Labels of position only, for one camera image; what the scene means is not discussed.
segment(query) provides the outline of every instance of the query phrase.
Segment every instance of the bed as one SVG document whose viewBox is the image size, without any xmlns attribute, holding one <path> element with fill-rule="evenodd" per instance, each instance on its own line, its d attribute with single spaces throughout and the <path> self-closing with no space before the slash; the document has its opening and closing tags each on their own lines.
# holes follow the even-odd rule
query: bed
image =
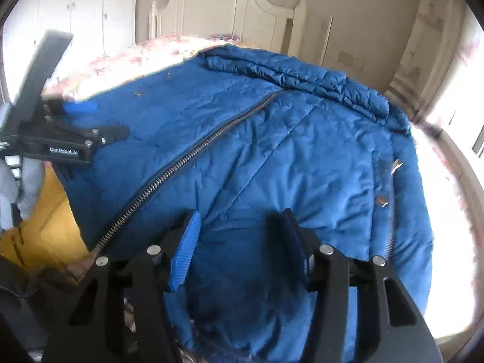
<svg viewBox="0 0 484 363">
<path fill-rule="evenodd" d="M 267 0 L 169 0 L 165 8 L 153 4 L 149 17 L 151 40 L 99 58 L 63 80 L 52 81 L 44 93 L 61 93 L 80 101 L 228 43 L 297 57 L 306 0 L 299 0 L 294 9 L 275 7 Z M 435 337 L 444 337 L 464 330 L 475 314 L 473 228 L 456 177 L 442 153 L 423 131 L 414 127 L 413 132 L 435 236 L 434 277 L 426 320 Z M 438 195 L 436 186 L 440 187 Z M 446 198 L 444 214 L 442 193 Z M 462 234 L 462 260 L 457 267 L 446 268 L 447 258 L 454 255 L 455 228 Z M 442 315 L 449 306 L 453 311 Z"/>
</svg>

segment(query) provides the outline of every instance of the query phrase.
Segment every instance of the zipper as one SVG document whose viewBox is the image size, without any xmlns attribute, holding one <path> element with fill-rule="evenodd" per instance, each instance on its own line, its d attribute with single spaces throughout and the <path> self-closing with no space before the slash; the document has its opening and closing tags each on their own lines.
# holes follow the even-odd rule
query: zipper
<svg viewBox="0 0 484 363">
<path fill-rule="evenodd" d="M 128 222 L 133 214 L 135 214 L 136 211 L 181 168 L 183 168 L 190 161 L 192 161 L 202 151 L 206 150 L 208 146 L 211 145 L 216 139 L 220 138 L 231 128 L 234 128 L 250 116 L 253 116 L 254 114 L 264 109 L 274 100 L 277 95 L 286 91 L 287 90 L 279 90 L 265 96 L 258 104 L 250 108 L 248 111 L 243 112 L 241 115 L 223 124 L 221 127 L 208 134 L 205 138 L 199 140 L 192 146 L 192 148 L 188 149 L 185 153 L 183 153 L 180 157 L 173 161 L 168 167 L 159 171 L 154 180 L 152 180 L 152 182 L 146 186 L 142 193 L 125 207 L 126 210 L 123 212 L 123 214 L 119 216 L 115 222 L 110 224 L 108 231 L 98 241 L 93 251 L 91 252 L 91 255 L 93 257 L 98 256 L 98 254 L 107 246 L 111 239 L 113 239 L 113 237 L 119 232 L 119 230 Z"/>
<path fill-rule="evenodd" d="M 391 221 L 390 221 L 390 238 L 388 239 L 387 246 L 385 247 L 385 258 L 390 261 L 393 254 L 393 247 L 395 242 L 395 191 L 394 191 L 394 178 L 393 175 L 403 165 L 399 159 L 396 159 L 391 164 L 391 189 L 390 189 L 390 203 L 391 203 Z"/>
</svg>

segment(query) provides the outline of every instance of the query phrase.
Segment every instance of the yellow clothing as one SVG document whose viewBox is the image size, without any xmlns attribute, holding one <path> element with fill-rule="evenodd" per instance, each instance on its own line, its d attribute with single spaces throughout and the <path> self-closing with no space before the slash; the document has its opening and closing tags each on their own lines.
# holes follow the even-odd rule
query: yellow clothing
<svg viewBox="0 0 484 363">
<path fill-rule="evenodd" d="M 45 180 L 32 217 L 20 228 L 4 231 L 0 255 L 36 273 L 44 267 L 62 268 L 89 254 L 69 201 L 52 168 L 45 168 Z"/>
</svg>

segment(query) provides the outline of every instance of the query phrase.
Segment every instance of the zipper pull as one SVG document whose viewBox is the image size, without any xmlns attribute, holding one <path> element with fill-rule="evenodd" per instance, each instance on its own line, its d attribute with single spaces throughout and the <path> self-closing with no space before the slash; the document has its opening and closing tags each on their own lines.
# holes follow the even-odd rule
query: zipper pull
<svg viewBox="0 0 484 363">
<path fill-rule="evenodd" d="M 391 164 L 391 174 L 393 175 L 396 170 L 403 165 L 403 162 L 401 162 L 398 158 Z"/>
</svg>

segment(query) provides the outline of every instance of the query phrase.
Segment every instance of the bed post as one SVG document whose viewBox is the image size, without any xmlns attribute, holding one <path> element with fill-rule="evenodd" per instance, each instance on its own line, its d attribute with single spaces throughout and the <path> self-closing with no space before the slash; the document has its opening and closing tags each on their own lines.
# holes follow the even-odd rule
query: bed post
<svg viewBox="0 0 484 363">
<path fill-rule="evenodd" d="M 152 1 L 152 8 L 149 10 L 149 33 L 148 38 L 154 40 L 156 38 L 156 17 L 158 16 L 158 8 L 156 1 Z"/>
<path fill-rule="evenodd" d="M 289 41 L 289 56 L 298 56 L 303 40 L 304 26 L 306 25 L 306 0 L 299 0 L 294 10 L 294 19 L 292 20 L 291 40 Z"/>
</svg>

